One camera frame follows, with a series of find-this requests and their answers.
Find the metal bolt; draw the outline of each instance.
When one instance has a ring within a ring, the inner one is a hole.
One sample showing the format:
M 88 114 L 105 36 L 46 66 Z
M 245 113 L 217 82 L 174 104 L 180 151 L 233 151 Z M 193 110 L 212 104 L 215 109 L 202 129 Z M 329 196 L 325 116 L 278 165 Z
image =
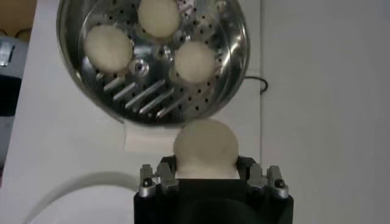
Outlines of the metal bolt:
M 285 181 L 282 179 L 275 180 L 275 187 L 276 188 L 284 188 L 286 186 Z
M 145 178 L 144 182 L 142 183 L 143 187 L 150 187 L 153 185 L 153 180 L 151 178 Z

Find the gray object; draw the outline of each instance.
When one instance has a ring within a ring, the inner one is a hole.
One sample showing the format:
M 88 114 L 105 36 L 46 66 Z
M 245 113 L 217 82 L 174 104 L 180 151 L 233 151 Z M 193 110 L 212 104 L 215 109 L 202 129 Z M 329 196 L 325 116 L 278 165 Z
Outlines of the gray object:
M 0 75 L 21 79 L 28 49 L 28 43 L 0 36 Z
M 249 63 L 249 34 L 236 0 L 177 1 L 182 23 L 167 41 L 156 40 L 138 24 L 140 0 L 61 1 L 57 35 L 63 59 L 77 85 L 106 112 L 122 121 L 180 124 L 211 116 L 235 95 Z M 93 68 L 83 51 L 87 32 L 112 24 L 134 42 L 134 60 L 124 79 Z M 174 69 L 174 55 L 185 41 L 207 43 L 218 68 L 212 79 L 185 83 Z
M 28 43 L 0 36 L 0 75 L 21 79 L 28 48 Z M 7 156 L 13 120 L 14 117 L 0 117 L 0 167 Z

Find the white table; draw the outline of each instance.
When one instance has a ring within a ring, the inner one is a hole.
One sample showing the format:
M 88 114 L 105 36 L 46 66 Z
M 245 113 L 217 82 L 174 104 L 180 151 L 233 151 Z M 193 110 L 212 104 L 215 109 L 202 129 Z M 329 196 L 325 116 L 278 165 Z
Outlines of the white table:
M 167 153 L 125 152 L 125 131 L 87 99 L 59 54 L 59 0 L 39 0 L 12 138 L 0 189 L 0 223 L 25 223 L 59 195 L 93 183 L 133 185 L 142 164 Z M 260 75 L 260 2 L 242 0 L 252 56 Z M 235 127 L 240 154 L 260 160 L 260 83 L 245 81 L 217 118 Z
M 265 0 L 262 160 L 295 223 L 389 223 L 390 2 Z

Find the perforated metal plate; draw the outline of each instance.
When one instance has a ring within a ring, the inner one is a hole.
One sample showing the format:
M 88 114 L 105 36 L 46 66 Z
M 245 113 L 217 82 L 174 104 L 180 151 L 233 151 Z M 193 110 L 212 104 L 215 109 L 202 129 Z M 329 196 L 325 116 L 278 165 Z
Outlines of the perforated metal plate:
M 177 1 L 182 19 L 180 28 L 164 40 L 148 35 L 138 24 L 139 0 L 85 2 L 89 9 L 81 11 L 85 14 L 82 23 L 59 16 L 64 20 L 64 29 L 81 25 L 77 33 L 68 29 L 62 35 L 59 30 L 60 43 L 62 37 L 65 41 L 61 47 L 68 48 L 64 52 L 74 52 L 69 47 L 77 47 L 77 54 L 72 55 L 77 60 L 69 58 L 69 61 L 78 68 L 78 79 L 100 105 L 114 114 L 143 124 L 179 124 L 212 115 L 230 100 L 242 83 L 249 61 L 249 40 L 236 1 Z M 70 13 L 72 7 L 75 6 L 70 3 L 62 9 Z M 103 24 L 120 28 L 133 41 L 134 56 L 125 76 L 101 73 L 84 54 L 83 41 L 88 31 Z M 186 41 L 201 41 L 215 52 L 216 67 L 210 80 L 194 85 L 182 80 L 176 72 L 174 56 Z

